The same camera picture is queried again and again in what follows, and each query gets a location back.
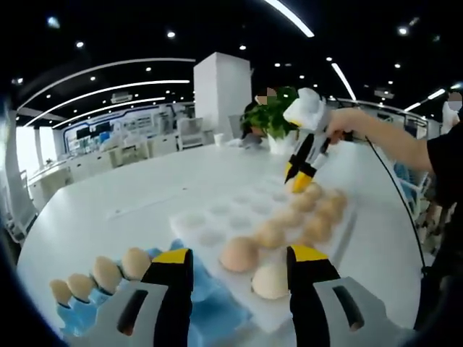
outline cable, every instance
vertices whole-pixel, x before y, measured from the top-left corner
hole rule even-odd
[[[338,103],[339,105],[341,105],[341,107],[344,107],[344,104],[338,100],[338,98],[334,98]],[[421,258],[421,263],[422,263],[422,269],[421,269],[421,272],[424,274],[423,270],[425,269],[426,267],[426,264],[425,264],[425,257],[422,253],[422,248],[421,248],[421,242],[420,242],[420,237],[418,237],[418,232],[417,232],[417,228],[416,228],[416,225],[415,225],[415,221],[413,220],[413,217],[412,217],[412,214],[410,213],[409,211],[409,208],[407,206],[407,203],[405,202],[405,199],[404,197],[402,196],[401,192],[400,192],[400,189],[399,187],[397,186],[397,183],[394,181],[394,178],[392,176],[392,173],[389,171],[389,169],[387,168],[386,164],[383,162],[383,160],[381,159],[381,157],[379,156],[378,152],[376,152],[376,149],[373,147],[373,144],[371,143],[370,139],[368,139],[368,137],[365,137],[365,139],[367,140],[368,144],[370,145],[371,149],[373,150],[373,152],[375,153],[376,157],[378,158],[378,160],[380,161],[381,165],[383,165],[384,167],[384,170],[386,170],[387,174],[389,175],[389,178],[391,179],[392,181],[392,184],[394,185],[394,187],[396,188],[396,191],[397,191],[397,194],[399,195],[400,197],[400,200],[402,201],[402,204],[404,205],[405,207],[405,210],[407,211],[407,214],[408,214],[408,218],[410,219],[410,223],[412,224],[412,228],[413,228],[413,232],[415,233],[415,238],[417,240],[417,245],[418,245],[418,250],[420,251],[420,258]]]

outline white table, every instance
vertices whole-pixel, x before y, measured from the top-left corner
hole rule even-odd
[[[169,216],[280,175],[287,158],[261,150],[205,146],[145,160],[59,190],[38,216],[17,272],[47,321],[62,326],[48,283],[88,273],[95,257],[120,259],[130,247],[166,249]],[[395,323],[412,327],[420,299],[420,258],[407,212],[365,145],[342,142],[317,181],[358,202],[339,272],[382,299]]]

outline black ceiling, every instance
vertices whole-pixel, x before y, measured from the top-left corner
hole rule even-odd
[[[10,3],[11,13],[1,24],[8,51],[3,54],[6,61],[0,81],[16,107],[50,83],[100,64],[158,57],[199,62],[215,51],[249,59],[255,69],[254,89],[316,83],[324,95],[348,98],[326,61],[331,56],[358,99],[379,102],[374,90],[383,87],[395,95],[385,104],[397,108],[463,80],[461,21],[445,1],[281,0],[315,33],[314,38],[304,36],[264,0],[36,2]],[[47,26],[49,16],[59,20],[59,29]],[[418,21],[409,28],[410,34],[398,35],[398,26],[414,18]],[[169,30],[176,33],[175,39],[167,38]],[[85,43],[83,49],[75,47],[78,40]],[[241,45],[247,49],[241,51]],[[394,68],[397,62],[400,69]],[[45,111],[94,90],[133,82],[193,81],[194,65],[153,62],[100,69],[53,87],[27,107]],[[12,85],[10,81],[18,77],[24,79],[23,84]],[[167,95],[166,90],[175,94]],[[192,82],[130,91],[139,98],[167,96],[167,101],[181,97],[191,101],[194,96]],[[113,92],[76,101],[53,113],[71,118],[101,108]],[[438,119],[442,102],[443,97],[437,98],[413,111],[425,116],[433,113]]]

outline egg tray cup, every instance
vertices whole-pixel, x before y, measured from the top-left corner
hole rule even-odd
[[[282,179],[264,177],[260,183],[233,196],[219,198],[209,205],[170,218],[172,231],[177,237],[201,259],[206,270],[224,283],[233,297],[250,310],[252,321],[266,333],[278,330],[291,318],[289,295],[277,300],[262,299],[251,290],[251,279],[257,268],[246,273],[233,273],[226,270],[219,259],[227,241],[238,236],[252,237],[261,223],[272,218],[277,211],[289,208],[295,196],[286,191]],[[356,217],[356,204],[348,198],[341,221],[332,228],[331,239],[314,244],[316,249],[328,255],[335,267],[342,260]],[[312,212],[304,214],[304,223],[300,227],[285,229],[286,243],[283,247],[275,250],[261,248],[259,266],[269,262],[286,262],[286,247],[296,243],[304,224],[315,210],[316,206]]]
[[[184,248],[180,240],[175,240],[170,250]],[[160,255],[160,249],[146,251],[153,259]],[[202,262],[194,255],[194,286],[191,295],[192,314],[188,333],[188,346],[209,346],[217,340],[232,338],[236,331],[250,321],[250,313],[233,300],[223,285],[209,276]],[[123,278],[118,290],[130,281]],[[58,315],[64,321],[63,334],[81,336],[95,324],[99,306],[112,297],[100,288],[94,288],[88,303],[72,297],[68,306],[56,305]]]

